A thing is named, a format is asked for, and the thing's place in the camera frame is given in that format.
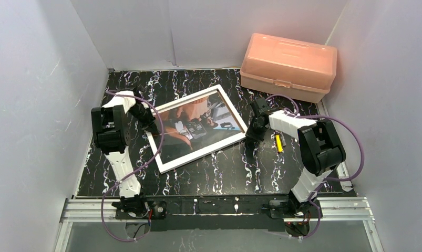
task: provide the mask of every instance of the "marble tabletop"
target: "marble tabletop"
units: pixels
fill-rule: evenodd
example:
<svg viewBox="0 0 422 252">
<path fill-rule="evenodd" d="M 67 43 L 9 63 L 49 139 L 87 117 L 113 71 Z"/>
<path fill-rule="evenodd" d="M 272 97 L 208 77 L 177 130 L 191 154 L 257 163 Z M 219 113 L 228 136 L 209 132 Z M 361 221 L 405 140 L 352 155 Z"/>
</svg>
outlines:
<svg viewBox="0 0 422 252">
<path fill-rule="evenodd" d="M 223 87 L 246 125 L 249 125 L 252 115 L 249 103 L 258 97 L 268 96 L 243 88 L 239 69 L 112 72 L 107 88 L 122 90 L 138 87 L 141 95 L 156 107 L 214 85 Z M 102 104 L 110 99 L 111 96 L 105 95 Z M 300 114 L 318 113 L 315 104 L 296 102 Z M 282 98 L 275 98 L 271 106 L 293 108 L 291 102 Z M 130 114 L 127 120 L 132 136 L 130 159 L 136 169 L 153 153 L 137 120 Z M 303 165 L 299 143 L 287 135 L 283 140 L 286 147 L 280 154 L 276 150 L 274 133 L 270 131 L 264 142 L 254 146 L 236 143 L 165 174 L 160 174 L 153 162 L 137 173 L 137 177 L 147 195 L 286 194 L 296 184 Z M 114 183 L 115 176 L 109 162 L 91 143 L 75 196 L 101 197 Z M 341 186 L 336 182 L 326 183 L 321 189 L 321 192 L 341 191 Z M 118 196 L 118 193 L 113 192 L 110 196 Z"/>
</svg>

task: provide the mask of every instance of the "framed picture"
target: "framed picture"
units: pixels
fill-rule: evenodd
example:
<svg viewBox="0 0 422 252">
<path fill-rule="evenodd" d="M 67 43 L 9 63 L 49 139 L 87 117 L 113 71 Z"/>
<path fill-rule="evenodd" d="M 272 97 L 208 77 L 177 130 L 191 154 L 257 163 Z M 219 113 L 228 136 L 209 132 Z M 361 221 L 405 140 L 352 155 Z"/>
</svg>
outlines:
<svg viewBox="0 0 422 252">
<path fill-rule="evenodd" d="M 163 148 L 155 158 L 161 173 L 237 143 L 248 130 L 220 85 L 166 103 L 157 110 L 164 125 Z M 161 129 L 158 118 L 156 124 Z M 147 132 L 147 137 L 155 153 L 161 136 Z"/>
</svg>

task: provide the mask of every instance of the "robotic arm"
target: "robotic arm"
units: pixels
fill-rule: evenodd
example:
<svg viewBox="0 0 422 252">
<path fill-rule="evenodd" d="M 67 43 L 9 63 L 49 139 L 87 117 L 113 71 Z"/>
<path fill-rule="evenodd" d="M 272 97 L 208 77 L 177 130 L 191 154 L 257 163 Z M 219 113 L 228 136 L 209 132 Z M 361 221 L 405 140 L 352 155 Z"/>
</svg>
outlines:
<svg viewBox="0 0 422 252">
<path fill-rule="evenodd" d="M 299 140 L 305 166 L 299 181 L 289 192 L 288 201 L 270 201 L 271 211 L 281 209 L 281 214 L 306 212 L 311 206 L 308 202 L 310 195 L 346 158 L 332 121 L 297 118 L 283 110 L 274 112 L 264 98 L 250 105 L 254 117 L 246 133 L 247 139 L 263 141 L 269 128 L 288 134 Z"/>
<path fill-rule="evenodd" d="M 117 94 L 139 96 L 137 91 L 121 91 Z M 141 184 L 137 177 L 132 175 L 122 180 L 127 174 L 133 172 L 129 157 L 130 133 L 127 127 L 126 113 L 130 112 L 138 119 L 144 130 L 159 134 L 149 108 L 134 98 L 113 97 L 111 101 L 99 108 L 91 110 L 93 128 L 93 142 L 100 148 L 109 160 L 115 177 L 119 184 L 120 202 L 113 202 L 112 206 L 125 213 L 133 213 L 136 217 L 145 216 L 150 210 Z"/>
</svg>

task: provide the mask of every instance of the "white picture frame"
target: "white picture frame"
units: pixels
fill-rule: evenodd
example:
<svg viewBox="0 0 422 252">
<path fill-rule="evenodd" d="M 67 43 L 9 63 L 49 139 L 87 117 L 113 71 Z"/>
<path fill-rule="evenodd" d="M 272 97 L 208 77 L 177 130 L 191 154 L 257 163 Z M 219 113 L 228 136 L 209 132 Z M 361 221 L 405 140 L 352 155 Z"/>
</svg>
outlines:
<svg viewBox="0 0 422 252">
<path fill-rule="evenodd" d="M 231 103 L 228 95 L 225 93 L 225 91 L 223 90 L 221 85 L 212 86 L 210 88 L 207 88 L 207 89 L 201 90 L 199 92 L 190 94 L 190 95 L 185 96 L 183 98 L 180 98 L 178 100 L 168 102 L 164 105 L 156 107 L 156 109 L 159 113 L 163 113 L 165 111 L 175 109 L 176 107 L 187 104 L 189 102 L 193 102 L 193 101 L 198 100 L 200 98 L 212 95 L 216 92 L 220 95 L 220 97 L 222 98 L 226 107 L 228 108 L 229 112 L 234 117 L 234 119 L 235 119 L 236 123 L 238 124 L 241 132 L 237 133 L 235 135 L 232 135 L 232 136 L 230 136 L 230 137 L 228 137 L 224 140 L 221 140 L 219 142 L 205 146 L 205 147 L 203 147 L 199 150 L 193 151 L 192 153 L 186 154 L 182 157 L 179 157 L 179 158 L 174 159 L 174 160 L 167 162 L 167 163 L 163 163 L 162 160 L 161 160 L 160 154 L 158 154 L 155 157 L 155 161 L 158 165 L 158 169 L 160 170 L 160 173 L 165 173 L 165 172 L 171 171 L 175 168 L 178 168 L 182 165 L 190 163 L 190 162 L 197 160 L 197 159 L 199 159 L 203 156 L 209 155 L 209 154 L 211 154 L 215 151 L 218 151 L 222 148 L 225 148 L 229 145 L 235 144 L 235 143 L 240 142 L 243 139 L 245 139 L 245 134 L 246 134 L 246 131 L 248 130 L 248 128 L 247 128 L 246 124 L 243 122 L 241 116 L 237 112 L 234 105 Z M 158 147 L 156 146 L 156 143 L 155 143 L 155 140 L 154 140 L 152 134 L 150 132 L 146 132 L 146 134 L 147 134 L 152 152 L 156 153 Z"/>
</svg>

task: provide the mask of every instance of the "white wall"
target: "white wall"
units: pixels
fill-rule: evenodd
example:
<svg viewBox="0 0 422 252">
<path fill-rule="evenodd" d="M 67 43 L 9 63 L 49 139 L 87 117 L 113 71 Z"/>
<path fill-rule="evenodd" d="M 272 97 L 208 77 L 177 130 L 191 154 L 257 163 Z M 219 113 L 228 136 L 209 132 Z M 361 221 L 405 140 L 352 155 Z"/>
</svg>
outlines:
<svg viewBox="0 0 422 252">
<path fill-rule="evenodd" d="M 422 251 L 422 1 L 351 1 L 329 45 L 339 61 L 325 103 L 365 146 L 356 190 L 386 251 Z M 354 170 L 357 147 L 342 140 Z"/>
<path fill-rule="evenodd" d="M 265 33 L 324 44 L 347 0 L 71 0 L 108 68 L 242 65 Z"/>
<path fill-rule="evenodd" d="M 0 1 L 0 251 L 51 251 L 107 68 L 69 0 Z"/>
</svg>

